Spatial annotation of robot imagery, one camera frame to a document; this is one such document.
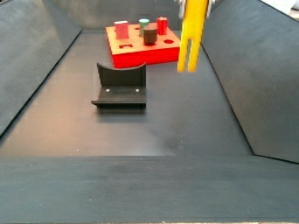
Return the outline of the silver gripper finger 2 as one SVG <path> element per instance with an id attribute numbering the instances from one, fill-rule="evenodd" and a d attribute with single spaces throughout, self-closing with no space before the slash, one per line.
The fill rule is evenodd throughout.
<path id="1" fill-rule="evenodd" d="M 179 18 L 183 19 L 185 16 L 185 11 L 186 11 L 186 0 L 176 0 L 178 4 L 179 4 Z"/>
<path id="2" fill-rule="evenodd" d="M 217 0 L 209 0 L 209 4 L 207 4 L 207 11 L 206 11 L 206 18 L 210 17 L 211 15 L 211 8 L 213 8 L 213 5 L 217 3 Z"/>

